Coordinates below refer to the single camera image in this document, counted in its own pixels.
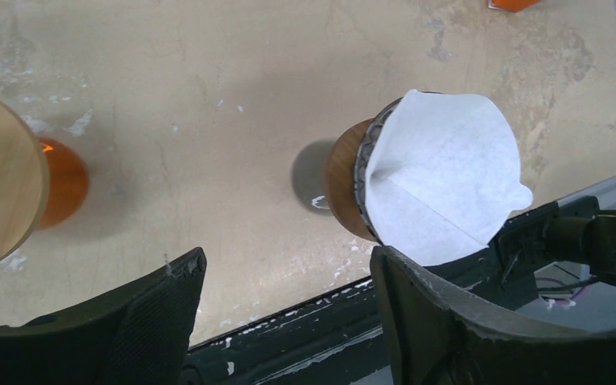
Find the white paper filter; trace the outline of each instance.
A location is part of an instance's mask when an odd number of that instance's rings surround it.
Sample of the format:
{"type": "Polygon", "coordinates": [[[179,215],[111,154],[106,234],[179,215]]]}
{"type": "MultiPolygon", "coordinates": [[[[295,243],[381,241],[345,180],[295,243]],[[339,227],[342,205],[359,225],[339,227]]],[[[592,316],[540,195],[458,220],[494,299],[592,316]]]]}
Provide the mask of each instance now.
{"type": "Polygon", "coordinates": [[[409,91],[383,125],[365,177],[365,205],[384,245],[420,265],[487,247],[533,194],[516,138],[480,95],[409,91]]]}

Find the orange cup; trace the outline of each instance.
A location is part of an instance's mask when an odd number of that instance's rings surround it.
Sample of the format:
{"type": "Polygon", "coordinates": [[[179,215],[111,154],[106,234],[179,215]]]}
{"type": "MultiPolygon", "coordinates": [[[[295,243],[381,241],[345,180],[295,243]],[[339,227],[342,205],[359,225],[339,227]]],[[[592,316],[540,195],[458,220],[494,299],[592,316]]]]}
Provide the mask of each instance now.
{"type": "Polygon", "coordinates": [[[81,207],[90,181],[86,167],[76,152],[55,139],[38,139],[51,175],[48,203],[38,225],[38,229],[43,230],[66,220],[81,207]]]}
{"type": "Polygon", "coordinates": [[[541,0],[491,0],[490,6],[500,10],[520,12],[529,6],[539,3],[541,0]]]}

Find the stained surface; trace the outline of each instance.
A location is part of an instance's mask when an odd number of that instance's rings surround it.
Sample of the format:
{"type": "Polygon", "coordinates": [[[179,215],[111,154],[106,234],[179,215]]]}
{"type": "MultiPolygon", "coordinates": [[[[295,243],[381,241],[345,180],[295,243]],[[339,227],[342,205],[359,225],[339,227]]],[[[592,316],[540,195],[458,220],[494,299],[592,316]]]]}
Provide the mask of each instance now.
{"type": "Polygon", "coordinates": [[[536,205],[615,175],[614,16],[606,0],[0,1],[0,100],[91,178],[72,218],[0,263],[0,324],[195,246],[192,342],[362,277],[370,244],[306,208],[293,166],[410,88],[491,98],[536,205]]]}

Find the metal frame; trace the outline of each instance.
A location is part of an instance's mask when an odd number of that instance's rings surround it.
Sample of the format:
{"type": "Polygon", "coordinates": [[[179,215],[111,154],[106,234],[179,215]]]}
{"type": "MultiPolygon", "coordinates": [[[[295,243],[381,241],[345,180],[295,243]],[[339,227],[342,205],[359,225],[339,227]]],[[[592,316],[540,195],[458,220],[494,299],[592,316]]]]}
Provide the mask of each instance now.
{"type": "MultiPolygon", "coordinates": [[[[616,176],[557,203],[567,205],[584,196],[597,197],[601,209],[616,209],[616,176]]],[[[466,268],[437,274],[467,287],[472,283],[470,275],[448,276],[466,268]]],[[[193,346],[180,383],[318,383],[325,379],[325,383],[350,384],[387,365],[374,286],[371,278],[364,278],[193,346]]]]}

